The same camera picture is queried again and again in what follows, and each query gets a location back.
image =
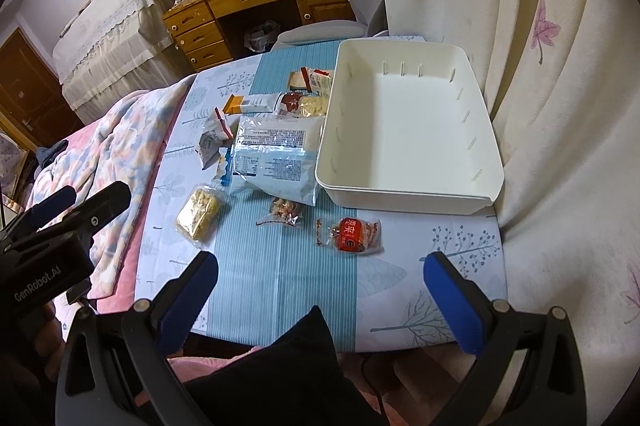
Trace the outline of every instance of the gray chair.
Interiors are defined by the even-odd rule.
[[[331,40],[373,36],[386,29],[385,0],[348,0],[356,15],[352,20],[329,20],[283,32],[273,50]]]

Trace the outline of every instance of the wooden door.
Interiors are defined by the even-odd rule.
[[[314,24],[328,20],[355,20],[347,0],[298,0],[302,23]]]
[[[0,111],[42,146],[82,128],[58,79],[17,29],[0,48]]]

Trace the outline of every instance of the blue striped tablecloth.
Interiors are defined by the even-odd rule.
[[[180,275],[196,249],[173,222],[186,196],[215,172],[202,171],[193,143],[204,117],[230,93],[274,93],[302,66],[335,67],[339,42],[288,48],[225,64],[196,78],[169,140],[143,235],[136,298],[153,297]],[[490,298],[506,297],[497,220],[481,215],[410,215],[339,208],[322,193],[296,228],[256,226],[272,197],[250,192],[231,199],[209,244],[220,262],[217,286],[194,324],[206,335],[268,345],[319,305],[341,351],[392,350],[451,340],[422,282],[426,254],[440,249]],[[380,219],[384,251],[356,257],[316,245],[315,222],[346,216]]]

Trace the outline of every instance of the black cloth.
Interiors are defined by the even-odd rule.
[[[57,156],[59,156],[62,152],[66,150],[66,147],[69,146],[69,142],[66,139],[57,142],[51,148],[39,147],[36,149],[36,159],[38,160],[38,165],[45,169],[49,166]]]
[[[215,426],[383,426],[346,379],[318,307],[273,345],[184,384]],[[142,418],[159,425],[150,403]]]

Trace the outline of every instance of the nutrition label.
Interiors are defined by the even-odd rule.
[[[284,148],[302,148],[305,143],[305,130],[252,129],[240,138],[244,146],[282,146]]]
[[[255,177],[258,174],[260,159],[249,155],[236,154],[234,159],[234,175]]]
[[[264,164],[264,176],[282,181],[300,181],[302,162],[294,159],[271,159]]]

